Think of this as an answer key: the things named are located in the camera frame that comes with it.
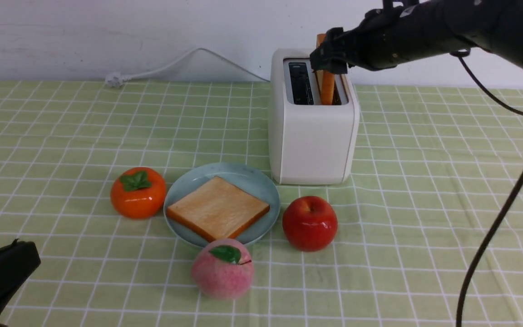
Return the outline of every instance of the pink peach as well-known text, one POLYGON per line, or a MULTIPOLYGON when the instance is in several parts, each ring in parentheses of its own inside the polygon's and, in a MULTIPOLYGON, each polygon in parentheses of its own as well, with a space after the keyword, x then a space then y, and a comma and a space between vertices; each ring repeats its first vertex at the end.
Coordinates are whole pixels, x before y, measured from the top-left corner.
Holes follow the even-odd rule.
POLYGON ((206 296, 219 300, 241 298, 253 283, 253 262, 247 248, 239 241, 225 238, 211 242, 201 250, 191 268, 191 277, 206 296), (223 261, 209 251, 218 246, 232 246, 241 251, 238 264, 223 261))

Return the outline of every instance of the toaster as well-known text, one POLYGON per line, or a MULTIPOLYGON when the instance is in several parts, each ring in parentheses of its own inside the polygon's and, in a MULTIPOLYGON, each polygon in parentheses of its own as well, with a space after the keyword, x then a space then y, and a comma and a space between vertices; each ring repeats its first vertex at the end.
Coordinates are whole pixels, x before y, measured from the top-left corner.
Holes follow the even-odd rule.
POLYGON ((336 75, 332 105, 321 104, 312 50, 278 49, 271 59, 268 149, 278 184, 339 184, 350 175, 359 102, 343 74, 336 75))

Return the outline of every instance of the black cable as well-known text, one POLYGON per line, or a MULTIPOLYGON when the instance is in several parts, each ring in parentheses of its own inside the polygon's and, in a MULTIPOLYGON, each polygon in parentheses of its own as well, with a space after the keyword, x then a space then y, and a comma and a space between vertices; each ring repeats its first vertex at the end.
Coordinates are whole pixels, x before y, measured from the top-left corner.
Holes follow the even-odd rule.
MULTIPOLYGON (((496 103, 501 105, 503 108, 506 108, 510 110, 511 112, 514 112, 515 114, 520 114, 523 116, 523 111, 517 110, 515 108, 512 108, 511 106, 505 104, 504 102, 500 101, 500 99, 496 98, 486 87, 475 77, 473 72, 471 72, 471 69, 467 66, 465 63, 465 60, 463 60, 464 57, 469 56, 471 50, 461 50, 452 52, 451 55, 459 59, 459 62, 463 65, 463 68, 465 68, 465 71, 471 76, 471 79, 475 81, 477 86, 490 97, 492 100, 494 100, 496 103)), ((519 191, 521 190, 523 186, 523 171, 520 174, 518 180, 516 181, 516 184, 514 185, 514 188, 511 190, 510 195, 508 195, 508 199, 506 199, 506 203, 504 203, 502 209, 500 210, 500 213, 498 213, 498 217, 496 217, 496 220, 493 222, 492 227, 489 229, 488 233, 485 235, 484 240, 481 242, 481 245, 479 246, 477 252, 475 253, 475 256, 473 260, 471 261, 471 264, 469 265, 469 268, 467 269, 467 273, 465 274, 465 278, 463 279, 463 285, 461 285, 461 291, 459 292, 459 300, 457 301, 457 315, 455 320, 456 327, 461 327, 462 321, 463 321, 463 305, 465 303, 465 296, 467 296, 467 290, 469 288, 469 284, 471 283, 471 278, 474 275, 475 269, 477 268, 479 261, 481 260, 482 255, 484 254, 485 250, 488 248, 489 242, 492 241, 493 236, 498 231, 498 228, 500 225, 502 225, 502 222, 504 221, 504 218, 506 217, 506 214, 510 210, 512 204, 514 203, 514 200, 519 194, 519 191)))
POLYGON ((467 294, 467 288, 469 288, 469 283, 471 282, 471 277, 473 276, 473 273, 475 272, 475 269, 477 268, 477 265, 478 265, 482 255, 484 254, 486 248, 488 247, 489 242, 492 240, 494 234, 496 234, 498 227, 500 226, 500 224, 504 220, 504 217, 508 213, 508 210, 514 203, 514 200, 517 197, 522 186, 523 186, 523 171, 522 171, 522 174, 519 176, 516 184, 514 185, 514 188, 512 189, 510 195, 508 196, 506 203, 504 203, 502 210, 498 214, 498 217, 493 222, 492 227, 489 229, 483 242, 479 246, 478 251, 475 253, 475 257, 474 257, 473 261, 471 261, 471 264, 469 265, 467 274, 465 274, 465 279, 463 280, 463 286, 461 286, 461 292, 459 293, 459 300, 457 302, 457 316, 456 316, 456 323, 455 323, 456 327, 461 327, 461 321, 463 320, 463 303, 465 301, 465 295, 467 294))
POLYGON ((471 69, 469 69, 469 67, 467 66, 467 64, 465 63, 465 60, 463 60, 464 57, 466 56, 469 56, 469 53, 470 51, 469 50, 463 50, 463 51, 456 51, 456 52, 452 52, 451 55, 456 57, 457 59, 459 59, 459 62, 461 63, 461 65, 463 66, 463 68, 465 69, 465 71, 469 74, 469 76, 471 77, 471 79, 474 80, 474 82, 477 84, 477 86, 488 96, 490 97, 490 99, 494 100, 497 104, 501 105, 502 107, 510 110, 511 112, 515 113, 515 114, 519 114, 521 116, 523 116, 523 111, 520 111, 520 110, 517 110, 507 104, 505 104, 504 102, 502 102, 502 100, 498 99, 495 95, 493 95, 490 91, 488 91, 488 89, 477 79, 477 77, 475 77, 475 75, 473 74, 473 72, 471 72, 471 69))

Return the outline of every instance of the white wall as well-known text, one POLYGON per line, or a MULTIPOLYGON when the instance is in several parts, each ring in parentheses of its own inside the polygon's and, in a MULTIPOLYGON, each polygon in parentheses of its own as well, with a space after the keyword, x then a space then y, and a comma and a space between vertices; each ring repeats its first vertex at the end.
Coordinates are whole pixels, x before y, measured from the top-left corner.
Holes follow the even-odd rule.
MULTIPOLYGON (((316 34, 356 27, 380 6, 382 0, 0 0, 0 79, 103 79, 158 68, 194 46, 269 77, 274 49, 314 46, 316 34)), ((486 85, 523 88, 523 70, 512 64, 481 50, 468 60, 486 85)), ((448 55, 350 74, 365 84, 473 85, 448 55)), ((256 80, 206 52, 162 77, 256 80)))

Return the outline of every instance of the plate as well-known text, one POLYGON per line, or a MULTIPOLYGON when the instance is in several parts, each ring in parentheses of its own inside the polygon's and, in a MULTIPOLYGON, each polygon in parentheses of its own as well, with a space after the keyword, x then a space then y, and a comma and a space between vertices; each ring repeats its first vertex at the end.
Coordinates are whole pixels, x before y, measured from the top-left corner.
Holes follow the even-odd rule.
POLYGON ((167 192, 164 199, 164 217, 168 227, 179 238, 187 243, 205 247, 209 242, 167 217, 167 207, 176 203, 189 193, 195 191, 214 176, 219 176, 227 182, 234 184, 243 191, 261 199, 270 205, 270 211, 257 220, 253 225, 244 230, 237 238, 241 244, 249 246, 262 238, 274 226, 280 215, 280 195, 276 185, 268 176, 259 170, 240 163, 210 163, 190 170, 177 179, 167 192))

